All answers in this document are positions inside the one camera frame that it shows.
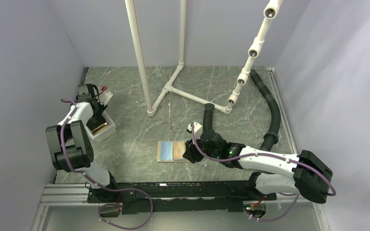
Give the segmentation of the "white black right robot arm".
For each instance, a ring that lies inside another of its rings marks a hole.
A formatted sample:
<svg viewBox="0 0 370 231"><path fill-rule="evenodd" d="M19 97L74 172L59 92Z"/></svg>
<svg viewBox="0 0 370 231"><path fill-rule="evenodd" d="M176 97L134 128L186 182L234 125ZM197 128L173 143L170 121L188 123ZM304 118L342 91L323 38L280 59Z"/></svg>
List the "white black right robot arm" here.
<svg viewBox="0 0 370 231"><path fill-rule="evenodd" d="M242 143L227 142L208 130L185 143L183 158L196 163L203 158L228 168L250 170L253 182L246 187L252 200L271 193L299 194L305 199L324 204L335 196L331 187L333 171L313 152L279 154L262 151Z"/></svg>

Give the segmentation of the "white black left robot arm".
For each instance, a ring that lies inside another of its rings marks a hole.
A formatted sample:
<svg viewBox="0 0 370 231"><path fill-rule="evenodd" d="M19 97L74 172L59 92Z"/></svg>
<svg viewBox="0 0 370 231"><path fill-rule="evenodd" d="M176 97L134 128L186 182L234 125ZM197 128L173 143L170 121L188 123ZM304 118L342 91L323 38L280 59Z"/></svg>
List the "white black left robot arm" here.
<svg viewBox="0 0 370 231"><path fill-rule="evenodd" d="M45 130L54 168L80 174L107 202L118 198L119 188L112 174L95 161L92 141L100 143L117 131L106 112L112 97L106 86L81 84L74 99L61 99L70 105L65 118Z"/></svg>

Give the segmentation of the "tan leather card holder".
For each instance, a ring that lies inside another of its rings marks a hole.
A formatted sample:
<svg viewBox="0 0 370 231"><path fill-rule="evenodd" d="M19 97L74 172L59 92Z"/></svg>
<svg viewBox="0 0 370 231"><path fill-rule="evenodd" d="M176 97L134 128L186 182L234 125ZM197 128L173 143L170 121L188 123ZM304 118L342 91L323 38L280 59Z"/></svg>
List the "tan leather card holder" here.
<svg viewBox="0 0 370 231"><path fill-rule="evenodd" d="M158 141L157 143L157 162L188 162L183 158L184 153L185 141Z"/></svg>

